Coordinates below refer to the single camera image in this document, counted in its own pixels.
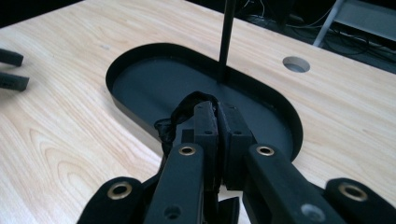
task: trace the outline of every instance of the light wood tabletop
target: light wood tabletop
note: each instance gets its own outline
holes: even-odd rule
[[[107,68],[160,42],[217,59],[222,19],[181,0],[87,0],[1,29],[0,48],[24,61],[0,71],[30,82],[0,90],[0,223],[75,223],[107,180],[154,175],[161,144],[115,107]],[[291,72],[288,56],[310,70]],[[310,182],[352,178],[396,205],[395,75],[239,20],[228,65],[296,108],[304,141],[293,164]]]

